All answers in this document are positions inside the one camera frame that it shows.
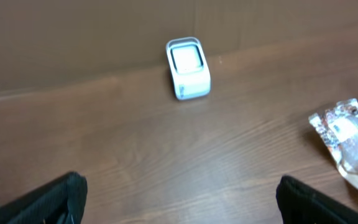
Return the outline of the brown bread bag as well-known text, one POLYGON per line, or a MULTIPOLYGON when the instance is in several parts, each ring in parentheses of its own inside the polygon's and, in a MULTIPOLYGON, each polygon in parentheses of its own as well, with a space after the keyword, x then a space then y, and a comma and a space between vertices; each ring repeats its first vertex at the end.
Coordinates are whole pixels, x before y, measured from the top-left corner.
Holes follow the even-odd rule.
POLYGON ((310 125, 327 147, 340 175, 358 190, 358 100, 339 101, 309 116, 310 125))

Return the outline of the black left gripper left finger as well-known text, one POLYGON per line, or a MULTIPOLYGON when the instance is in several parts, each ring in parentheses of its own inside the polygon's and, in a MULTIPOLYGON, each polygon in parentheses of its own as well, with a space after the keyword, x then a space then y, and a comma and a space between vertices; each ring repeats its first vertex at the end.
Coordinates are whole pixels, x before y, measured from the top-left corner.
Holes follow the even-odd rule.
POLYGON ((0 207, 0 223, 81 223, 88 184, 68 172, 0 207))

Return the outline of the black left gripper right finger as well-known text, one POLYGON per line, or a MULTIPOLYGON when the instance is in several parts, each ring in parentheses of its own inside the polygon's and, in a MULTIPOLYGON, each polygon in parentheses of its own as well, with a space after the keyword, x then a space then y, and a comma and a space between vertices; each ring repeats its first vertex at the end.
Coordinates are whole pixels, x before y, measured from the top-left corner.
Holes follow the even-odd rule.
POLYGON ((358 224, 358 212, 284 175, 276 189, 283 224, 358 224))

